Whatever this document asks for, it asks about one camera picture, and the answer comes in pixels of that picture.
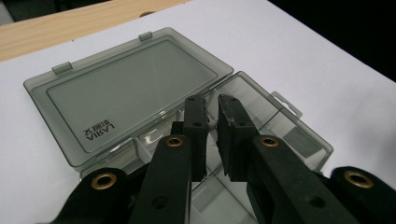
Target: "plastic box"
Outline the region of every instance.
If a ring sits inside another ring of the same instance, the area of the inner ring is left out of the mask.
[[[183,120],[184,100],[198,92],[208,101],[210,123],[216,124],[219,94],[232,95],[260,133],[281,137],[313,171],[332,153],[278,93],[269,94],[244,72],[234,74],[171,28],[61,64],[24,86],[82,177],[102,167],[131,173],[150,162],[157,141],[170,133],[173,121]],[[256,223],[246,184],[231,183],[221,172],[216,138],[214,128],[207,141],[208,178],[193,185],[191,222]]]

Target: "white table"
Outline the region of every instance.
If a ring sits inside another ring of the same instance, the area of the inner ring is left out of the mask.
[[[303,111],[334,147],[325,175],[351,165],[396,188],[394,82],[267,1],[203,0],[0,63],[0,223],[49,222],[78,184],[23,81],[167,26]]]

